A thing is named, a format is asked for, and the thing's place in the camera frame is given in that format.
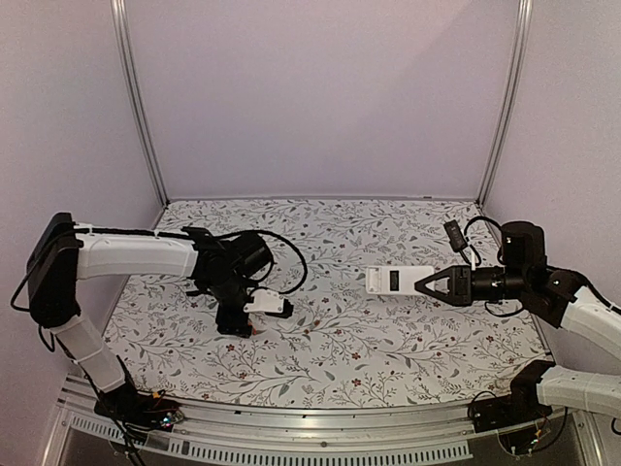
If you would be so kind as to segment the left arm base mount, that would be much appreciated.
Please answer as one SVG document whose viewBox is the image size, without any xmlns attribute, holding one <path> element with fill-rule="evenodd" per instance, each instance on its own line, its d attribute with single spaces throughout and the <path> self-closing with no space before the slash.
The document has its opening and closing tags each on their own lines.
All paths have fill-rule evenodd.
<svg viewBox="0 0 621 466">
<path fill-rule="evenodd" d="M 123 384 L 105 392 L 93 386 L 97 396 L 95 413 L 107 416 L 121 425 L 142 431 L 172 428 L 184 421 L 180 404 L 164 396 L 163 391 L 144 394 L 133 383 L 130 376 Z"/>
</svg>

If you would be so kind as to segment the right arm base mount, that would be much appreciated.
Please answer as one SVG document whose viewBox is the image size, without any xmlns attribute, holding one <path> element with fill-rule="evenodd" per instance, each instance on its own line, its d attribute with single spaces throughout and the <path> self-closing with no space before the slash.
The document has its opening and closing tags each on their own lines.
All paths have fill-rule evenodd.
<svg viewBox="0 0 621 466">
<path fill-rule="evenodd" d="M 550 416 L 553 410 L 539 401 L 536 385 L 554 366 L 552 361 L 535 360 L 510 381 L 509 395 L 474 399 L 467 410 L 474 431 L 487 432 Z"/>
</svg>

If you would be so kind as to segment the floral patterned table mat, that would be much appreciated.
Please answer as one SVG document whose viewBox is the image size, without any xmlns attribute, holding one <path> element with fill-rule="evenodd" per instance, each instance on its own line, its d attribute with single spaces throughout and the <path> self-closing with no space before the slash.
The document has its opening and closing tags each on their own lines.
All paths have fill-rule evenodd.
<svg viewBox="0 0 621 466">
<path fill-rule="evenodd" d="M 266 285 L 289 290 L 288 319 L 252 317 L 256 335 L 220 335 L 211 297 L 191 282 L 138 276 L 105 340 L 137 386 L 170 395 L 281 408 L 374 408 L 503 393 L 547 351 L 517 304 L 450 308 L 425 297 L 368 294 L 370 265 L 458 262 L 443 225 L 476 215 L 468 202 L 213 200 L 171 204 L 160 227 L 269 232 Z"/>
</svg>

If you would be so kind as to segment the left aluminium frame post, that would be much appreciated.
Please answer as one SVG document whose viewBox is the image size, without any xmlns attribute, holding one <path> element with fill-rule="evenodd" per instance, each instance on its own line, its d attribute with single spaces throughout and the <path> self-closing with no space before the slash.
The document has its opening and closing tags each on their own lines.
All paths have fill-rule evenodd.
<svg viewBox="0 0 621 466">
<path fill-rule="evenodd" d="M 129 104 L 135 121 L 137 135 L 147 166 L 147 173 L 159 203 L 163 207 L 166 207 L 170 203 L 170 198 L 164 183 L 164 177 L 157 159 L 155 145 L 149 128 L 147 112 L 132 48 L 126 2 L 123 0 L 112 0 L 111 10 L 121 70 L 127 88 Z"/>
</svg>

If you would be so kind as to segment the aluminium front rail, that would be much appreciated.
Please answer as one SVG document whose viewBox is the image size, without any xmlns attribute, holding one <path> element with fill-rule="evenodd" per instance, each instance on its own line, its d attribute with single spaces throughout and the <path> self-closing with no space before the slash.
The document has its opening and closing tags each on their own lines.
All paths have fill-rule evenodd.
<svg viewBox="0 0 621 466">
<path fill-rule="evenodd" d="M 467 402 L 377 409 L 303 410 L 184 400 L 182 423 L 154 431 L 129 453 L 122 434 L 94 412 L 86 380 L 58 396 L 44 465 L 605 465 L 594 418 L 557 409 L 532 453 L 521 424 L 477 433 Z"/>
</svg>

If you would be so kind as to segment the white remote control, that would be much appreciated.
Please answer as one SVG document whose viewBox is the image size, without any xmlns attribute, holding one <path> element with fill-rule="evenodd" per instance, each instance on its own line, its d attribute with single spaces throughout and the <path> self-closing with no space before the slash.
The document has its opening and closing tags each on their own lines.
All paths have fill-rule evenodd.
<svg viewBox="0 0 621 466">
<path fill-rule="evenodd" d="M 365 272 L 365 287 L 372 295 L 421 296 L 415 284 L 434 273 L 432 266 L 369 266 Z"/>
</svg>

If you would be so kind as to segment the right aluminium frame post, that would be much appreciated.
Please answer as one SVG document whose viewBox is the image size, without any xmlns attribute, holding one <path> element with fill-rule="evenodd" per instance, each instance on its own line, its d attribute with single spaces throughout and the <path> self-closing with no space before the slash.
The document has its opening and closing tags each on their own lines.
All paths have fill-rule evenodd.
<svg viewBox="0 0 621 466">
<path fill-rule="evenodd" d="M 532 0 L 520 0 L 517 3 L 515 32 L 512 40 L 505 90 L 483 178 L 476 197 L 476 203 L 481 209 L 485 208 L 490 199 L 506 143 L 529 42 L 533 4 Z"/>
</svg>

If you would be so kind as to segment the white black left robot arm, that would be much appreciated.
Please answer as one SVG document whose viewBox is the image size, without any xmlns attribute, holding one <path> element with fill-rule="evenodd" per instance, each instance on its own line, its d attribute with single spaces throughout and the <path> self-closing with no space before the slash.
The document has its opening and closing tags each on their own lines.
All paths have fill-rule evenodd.
<svg viewBox="0 0 621 466">
<path fill-rule="evenodd" d="M 78 225 L 68 213 L 55 215 L 33 250 L 18 286 L 27 293 L 23 311 L 46 328 L 107 393 L 108 407 L 124 421 L 145 410 L 142 396 L 127 385 L 119 359 L 92 322 L 82 315 L 76 297 L 80 280 L 106 276 L 163 275 L 194 281 L 199 294 L 217 303 L 216 328 L 225 335 L 247 337 L 251 313 L 284 312 L 283 297 L 258 288 L 251 276 L 272 260 L 255 233 L 216 237 L 204 228 L 179 232 L 123 230 Z"/>
</svg>

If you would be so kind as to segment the aluminium frame post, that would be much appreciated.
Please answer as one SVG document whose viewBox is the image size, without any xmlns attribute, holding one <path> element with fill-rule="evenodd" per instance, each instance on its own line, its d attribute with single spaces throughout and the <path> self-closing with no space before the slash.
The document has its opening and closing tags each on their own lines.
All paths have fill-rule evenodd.
<svg viewBox="0 0 621 466">
<path fill-rule="evenodd" d="M 512 40 L 505 90 L 483 178 L 476 197 L 476 203 L 481 209 L 485 208 L 490 199 L 506 143 L 529 42 L 533 4 L 532 0 L 520 0 L 517 3 L 515 32 Z"/>
<path fill-rule="evenodd" d="M 147 112 L 132 48 L 126 2 L 123 0 L 112 0 L 111 10 L 121 70 L 127 88 L 129 104 L 135 121 L 137 135 L 147 166 L 147 173 L 159 203 L 163 207 L 166 207 L 170 203 L 170 198 L 164 183 L 164 177 L 157 159 L 155 145 L 149 128 Z"/>
</svg>

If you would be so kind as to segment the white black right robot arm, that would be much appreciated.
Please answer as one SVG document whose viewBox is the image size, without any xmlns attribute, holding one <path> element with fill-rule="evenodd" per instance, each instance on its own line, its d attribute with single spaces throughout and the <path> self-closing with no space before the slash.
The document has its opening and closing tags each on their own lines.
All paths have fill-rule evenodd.
<svg viewBox="0 0 621 466">
<path fill-rule="evenodd" d="M 450 266 L 417 281 L 415 290 L 453 307 L 516 300 L 521 310 L 618 358 L 619 307 L 604 298 L 583 274 L 548 264 L 541 227 L 519 220 L 507 222 L 499 230 L 498 266 L 475 267 L 471 262 Z M 618 418 L 620 379 L 536 360 L 513 378 L 510 395 L 503 402 L 502 415 L 511 423 L 523 422 L 543 406 Z"/>
</svg>

